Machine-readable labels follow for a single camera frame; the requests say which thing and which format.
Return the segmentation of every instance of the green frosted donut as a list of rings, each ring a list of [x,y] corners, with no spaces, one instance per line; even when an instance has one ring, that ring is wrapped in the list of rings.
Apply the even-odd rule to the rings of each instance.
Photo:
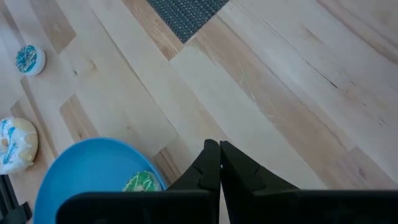
[[[138,172],[123,188],[124,192],[151,192],[160,190],[162,190],[162,187],[157,177],[154,173],[148,171]]]

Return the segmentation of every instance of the light wooden plank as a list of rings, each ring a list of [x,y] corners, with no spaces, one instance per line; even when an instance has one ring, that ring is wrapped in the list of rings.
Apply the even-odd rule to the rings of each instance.
[[[199,156],[199,153],[201,153],[205,142],[205,140],[202,139],[201,147],[192,150],[189,148],[190,142],[187,142],[189,139],[183,137],[185,136],[180,135],[166,146],[167,154],[170,155],[176,168],[178,169],[178,171],[176,170],[174,172],[176,177],[179,177],[179,174],[184,173],[188,167],[192,165],[193,161]]]
[[[318,0],[318,2],[375,51],[385,56],[392,63],[398,64],[398,44],[374,30],[374,28],[377,29],[382,24],[378,24],[376,27],[369,27],[364,21],[340,5],[338,1]]]
[[[106,78],[102,91],[114,92],[148,154],[154,156],[177,137],[174,128],[119,53],[90,5],[77,0],[58,1],[58,4],[97,70]]]
[[[44,175],[49,165],[54,160],[51,147],[47,142],[41,124],[37,121],[34,110],[30,107],[29,100],[23,96],[10,109],[15,117],[25,118],[33,123],[39,137],[39,148],[34,159],[34,165],[28,167],[20,174],[10,175],[10,181],[19,203],[28,202],[34,209],[36,196]]]
[[[8,58],[4,58],[7,55],[7,50],[5,46],[0,41],[0,66],[2,67],[2,78],[0,79],[0,95],[1,98],[1,106],[0,113],[7,114],[9,112],[9,108],[19,99],[20,93],[20,84],[17,80],[13,79],[13,72],[8,70]]]
[[[87,54],[79,37],[75,37],[59,57],[68,75],[73,78],[90,75],[96,70],[94,62]]]
[[[236,147],[299,187],[325,188],[223,67],[191,45],[171,63]]]
[[[199,155],[205,139],[228,140],[121,1],[90,1],[90,4],[190,153]],[[130,36],[134,36],[134,41],[126,38]]]
[[[172,59],[183,48],[180,39],[160,18],[146,0],[123,0],[167,59]]]
[[[394,0],[334,0],[398,47],[398,4]]]
[[[355,147],[326,165],[323,175],[333,189],[397,189],[398,184]]]
[[[68,126],[75,142],[98,137],[98,132],[82,108],[79,99],[73,94],[60,108],[61,116]]]
[[[39,123],[40,127],[42,127],[43,134],[44,134],[44,136],[45,136],[45,138],[47,140],[47,143],[50,146],[50,150],[51,150],[53,156],[54,157],[58,157],[58,152],[57,152],[57,150],[55,148],[54,142],[52,141],[50,132],[49,132],[49,130],[47,129],[47,127],[45,125],[44,118],[41,115],[39,107],[37,106],[36,100],[35,100],[35,98],[34,98],[34,96],[32,94],[32,91],[30,90],[30,84],[29,84],[29,81],[28,81],[27,77],[24,77],[24,78],[21,79],[21,85],[22,85],[22,87],[23,87],[23,89],[25,91],[27,99],[29,100],[29,103],[30,103],[30,105],[32,107],[32,110],[35,113],[35,117],[37,119],[37,122]]]
[[[160,150],[154,156],[153,160],[163,174],[163,177],[169,186],[172,185],[181,176],[181,172],[175,164],[167,147],[164,147],[162,150]]]
[[[8,53],[16,55],[18,50],[25,45],[25,41],[4,1],[0,1],[0,23],[2,24],[0,36],[6,43]]]
[[[317,173],[354,144],[342,142],[346,134],[331,130],[282,83],[251,49],[217,17],[198,32],[192,45],[220,64],[259,107],[305,162]]]
[[[118,93],[104,91],[109,87],[107,80],[98,71],[81,79],[76,96],[82,110],[90,118],[99,136],[120,139],[147,157],[154,156],[153,148],[149,148],[149,144],[143,141],[134,123],[127,116],[128,110],[119,102]]]
[[[325,124],[397,181],[396,66],[316,2],[264,3],[233,1],[219,15]]]
[[[59,54],[75,38],[75,31],[55,0],[30,0],[30,3],[56,53]]]

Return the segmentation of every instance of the wooden floor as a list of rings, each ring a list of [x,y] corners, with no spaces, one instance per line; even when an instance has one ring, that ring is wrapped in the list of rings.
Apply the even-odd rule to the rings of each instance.
[[[14,66],[25,44],[47,53],[39,76]],[[169,183],[212,138],[304,189],[397,188],[395,0],[230,0],[186,44],[146,0],[0,0],[0,66],[0,117],[39,132],[11,176],[31,207],[54,159],[96,136]]]

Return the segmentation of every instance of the white donut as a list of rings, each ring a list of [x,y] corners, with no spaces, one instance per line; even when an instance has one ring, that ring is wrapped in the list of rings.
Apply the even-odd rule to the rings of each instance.
[[[12,174],[33,164],[38,146],[36,129],[22,118],[0,121],[0,174]]]

